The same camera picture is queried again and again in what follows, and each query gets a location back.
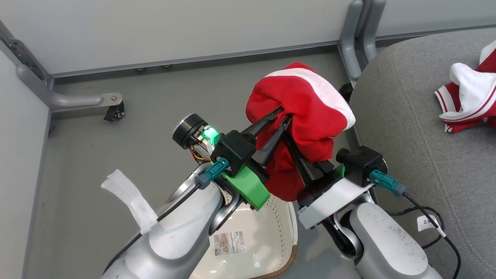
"red fabric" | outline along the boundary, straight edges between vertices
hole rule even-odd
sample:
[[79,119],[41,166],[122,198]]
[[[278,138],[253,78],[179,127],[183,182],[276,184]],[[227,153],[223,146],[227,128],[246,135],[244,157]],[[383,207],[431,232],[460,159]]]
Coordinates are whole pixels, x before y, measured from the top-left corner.
[[[314,72],[302,63],[293,63],[285,69],[293,68]],[[330,159],[334,142],[329,137],[336,137],[346,128],[346,118],[337,110],[326,106],[312,86],[297,76],[268,76],[259,81],[249,97],[247,117],[254,123],[279,104],[283,107],[283,112],[270,127],[258,135],[256,148],[260,149],[265,144],[286,115],[293,114],[288,131],[301,153],[310,162]],[[265,170],[271,175],[265,184],[270,193],[285,201],[296,200],[297,193],[304,185],[283,142],[277,147]]]
[[[494,50],[476,69],[479,72],[496,72],[496,50]],[[449,94],[451,95],[451,99],[453,100],[453,104],[455,105],[455,109],[457,112],[460,111],[460,87],[456,85],[454,82],[446,84],[446,89],[448,89]],[[489,127],[496,127],[496,120],[494,119],[496,116],[496,108],[495,105],[491,107],[486,113],[481,116],[478,116],[473,119],[469,119],[466,121],[457,121],[457,122],[449,122],[444,121],[447,125],[452,127],[453,129],[450,131],[451,133],[456,133],[467,128],[471,128],[477,126],[481,123],[481,121],[489,117],[489,120],[486,122],[486,125]]]

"black cable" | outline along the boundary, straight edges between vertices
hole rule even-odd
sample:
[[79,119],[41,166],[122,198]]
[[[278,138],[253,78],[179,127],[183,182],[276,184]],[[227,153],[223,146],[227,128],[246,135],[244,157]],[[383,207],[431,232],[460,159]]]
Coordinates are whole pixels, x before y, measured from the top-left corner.
[[[160,215],[158,218],[157,218],[157,222],[160,222],[162,219],[164,219],[165,217],[167,217],[167,215],[169,215],[171,212],[173,212],[176,208],[178,208],[178,206],[180,206],[185,200],[187,200],[189,197],[191,197],[191,195],[193,195],[193,193],[198,190],[198,188],[201,186],[200,183],[198,184],[195,184],[194,188],[187,192],[184,196],[180,196],[178,199],[177,199],[177,202],[175,203],[172,203],[172,205],[167,208],[165,210],[164,213],[162,213],[162,215]],[[105,267],[105,270],[103,271],[103,274],[105,274],[105,272],[107,272],[107,270],[110,268],[110,266],[120,257],[122,256],[122,254],[124,254],[125,251],[127,251],[127,249],[129,249],[129,247],[131,247],[139,238],[141,237],[141,233],[137,234],[131,241],[129,241],[129,243],[126,244],[126,246],[124,246],[124,248],[122,248],[109,262],[109,264],[107,264],[107,266]]]
[[[424,207],[424,206],[422,206],[422,208],[423,209],[427,209],[429,211],[432,211],[434,214],[437,215],[437,217],[439,218],[441,229],[444,231],[444,219],[442,218],[441,214],[439,214],[439,212],[437,212],[435,209],[433,209],[431,207]],[[387,212],[387,214],[389,214],[390,216],[401,216],[401,215],[405,215],[407,213],[410,213],[410,212],[415,211],[415,210],[418,210],[418,209],[419,209],[418,207],[414,207],[414,208],[405,209],[405,210],[400,211],[400,212]],[[433,240],[430,243],[422,246],[422,249],[427,249],[427,248],[431,247],[432,245],[434,245],[438,241],[440,241],[441,238],[442,238],[442,236],[441,235],[438,235],[435,240]]]
[[[427,212],[423,209],[423,207],[420,204],[418,204],[410,195],[408,195],[406,192],[404,192],[403,193],[403,196],[405,198],[407,198],[409,201],[411,201],[427,217],[427,219],[431,222],[431,224],[436,229],[439,228],[439,226],[436,224],[436,222],[434,222],[434,220],[432,219],[432,217],[429,216],[429,214],[427,214]],[[447,236],[445,236],[444,239],[451,246],[451,248],[453,248],[453,251],[455,251],[455,254],[456,254],[457,263],[456,263],[455,274],[453,275],[453,279],[455,279],[456,277],[458,277],[458,273],[460,272],[460,267],[462,266],[462,259],[461,259],[461,256],[460,256],[460,252],[458,252],[458,249],[453,244],[453,242],[451,242],[451,240]]]

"red garment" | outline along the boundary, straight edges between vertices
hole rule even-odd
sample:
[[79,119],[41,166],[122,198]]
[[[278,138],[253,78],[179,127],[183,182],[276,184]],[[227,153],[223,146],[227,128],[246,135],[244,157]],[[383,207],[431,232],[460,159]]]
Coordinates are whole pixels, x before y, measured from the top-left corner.
[[[323,77],[302,64],[293,63],[259,81],[248,99],[246,114],[254,123],[281,105],[284,109],[274,123],[257,137],[260,149],[288,114],[293,114],[289,132],[300,152],[310,162],[332,157],[331,137],[355,123],[355,116],[339,92]],[[271,175],[265,184],[273,195],[294,201],[304,188],[285,144],[281,142],[266,171]]]
[[496,41],[481,53],[481,64],[472,70],[465,64],[451,66],[450,79],[437,96],[443,114],[444,130],[456,133],[482,121],[496,127]]

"gray floor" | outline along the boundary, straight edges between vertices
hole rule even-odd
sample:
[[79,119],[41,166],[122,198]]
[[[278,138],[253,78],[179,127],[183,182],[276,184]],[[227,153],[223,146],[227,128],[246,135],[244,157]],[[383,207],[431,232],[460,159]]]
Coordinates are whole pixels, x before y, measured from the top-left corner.
[[[336,51],[221,63],[213,67],[154,69],[148,73],[66,80],[64,94],[120,92],[126,116],[102,115],[53,121],[47,142],[28,279],[99,278],[109,259],[137,232],[127,207],[100,184],[120,169],[153,208],[161,206],[195,167],[171,139],[185,115],[196,112],[217,130],[243,129],[246,101],[255,83],[292,62],[303,62],[339,88],[346,74]],[[335,149],[346,145],[343,136]],[[295,263],[281,278],[359,278],[318,227],[299,226]]]

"barcode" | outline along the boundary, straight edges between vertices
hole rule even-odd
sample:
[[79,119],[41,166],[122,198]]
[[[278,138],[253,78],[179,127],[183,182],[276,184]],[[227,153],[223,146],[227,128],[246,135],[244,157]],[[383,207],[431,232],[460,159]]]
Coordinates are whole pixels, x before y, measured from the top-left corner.
[[240,245],[244,245],[245,244],[245,237],[243,236],[243,231],[240,231],[239,232],[239,236],[240,236]]

